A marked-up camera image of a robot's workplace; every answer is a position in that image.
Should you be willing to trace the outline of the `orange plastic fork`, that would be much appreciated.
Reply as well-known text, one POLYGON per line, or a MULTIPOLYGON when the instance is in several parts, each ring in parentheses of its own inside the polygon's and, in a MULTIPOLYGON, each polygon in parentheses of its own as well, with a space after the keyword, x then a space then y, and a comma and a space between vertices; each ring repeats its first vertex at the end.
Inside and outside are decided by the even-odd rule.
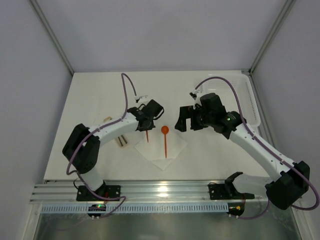
POLYGON ((149 143, 149 133, 148 133, 148 130, 146 130, 145 133, 146 133, 146 141, 147 141, 147 143, 149 143))

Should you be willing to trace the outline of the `orange plastic spoon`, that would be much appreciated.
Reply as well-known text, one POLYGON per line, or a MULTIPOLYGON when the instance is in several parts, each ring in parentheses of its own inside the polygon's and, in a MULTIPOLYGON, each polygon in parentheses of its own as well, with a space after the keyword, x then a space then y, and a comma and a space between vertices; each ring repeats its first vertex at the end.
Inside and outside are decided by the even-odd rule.
POLYGON ((164 125, 161 127, 161 132, 164 135, 164 155, 165 158, 168 157, 168 150, 167 150, 167 134, 169 133, 169 127, 164 125))

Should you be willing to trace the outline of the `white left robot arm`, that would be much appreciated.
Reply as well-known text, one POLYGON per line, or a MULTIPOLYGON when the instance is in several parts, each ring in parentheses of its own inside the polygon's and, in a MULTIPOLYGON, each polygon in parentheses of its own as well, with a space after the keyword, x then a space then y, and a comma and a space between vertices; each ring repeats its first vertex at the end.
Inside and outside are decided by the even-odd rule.
POLYGON ((76 125, 66 141, 62 154, 68 160, 66 174, 75 172, 93 192, 106 184, 96 168, 100 147, 121 135, 136 131, 145 132, 155 128, 154 121, 164 113, 164 107, 151 99, 142 108, 128 108, 123 116, 97 126, 76 125))

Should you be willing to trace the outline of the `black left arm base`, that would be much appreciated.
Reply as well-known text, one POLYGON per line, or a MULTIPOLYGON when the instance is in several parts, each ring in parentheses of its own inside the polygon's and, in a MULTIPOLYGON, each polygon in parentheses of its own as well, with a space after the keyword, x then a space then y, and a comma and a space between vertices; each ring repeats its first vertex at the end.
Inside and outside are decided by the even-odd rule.
POLYGON ((107 185, 102 181, 102 185, 97 190, 93 190, 80 175, 78 178, 82 182, 82 185, 77 187, 76 200, 78 202, 118 202, 121 199, 120 185, 107 185))

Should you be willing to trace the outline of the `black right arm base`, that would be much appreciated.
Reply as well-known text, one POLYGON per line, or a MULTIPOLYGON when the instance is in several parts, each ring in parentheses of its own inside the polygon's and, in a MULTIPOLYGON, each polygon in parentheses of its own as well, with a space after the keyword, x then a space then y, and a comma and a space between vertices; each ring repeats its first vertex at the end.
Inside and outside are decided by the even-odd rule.
POLYGON ((253 200, 254 194, 251 193, 240 193, 236 190, 233 185, 236 177, 241 176, 243 172, 236 172, 229 176, 224 183, 210 182, 208 184, 208 192, 211 200, 253 200))

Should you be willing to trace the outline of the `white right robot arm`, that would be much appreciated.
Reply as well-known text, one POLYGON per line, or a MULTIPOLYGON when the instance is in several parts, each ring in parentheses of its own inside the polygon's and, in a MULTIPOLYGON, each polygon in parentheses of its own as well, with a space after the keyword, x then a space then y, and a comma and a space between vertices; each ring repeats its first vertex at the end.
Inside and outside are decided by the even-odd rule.
POLYGON ((286 158, 263 138, 256 135, 246 120, 236 111, 226 111, 220 97, 208 93, 192 94, 194 105, 182 106, 174 128, 180 132, 199 131, 208 127, 246 151, 267 172, 268 177, 241 172, 225 180, 238 193, 266 196, 273 205, 286 210, 309 190, 310 167, 286 158))

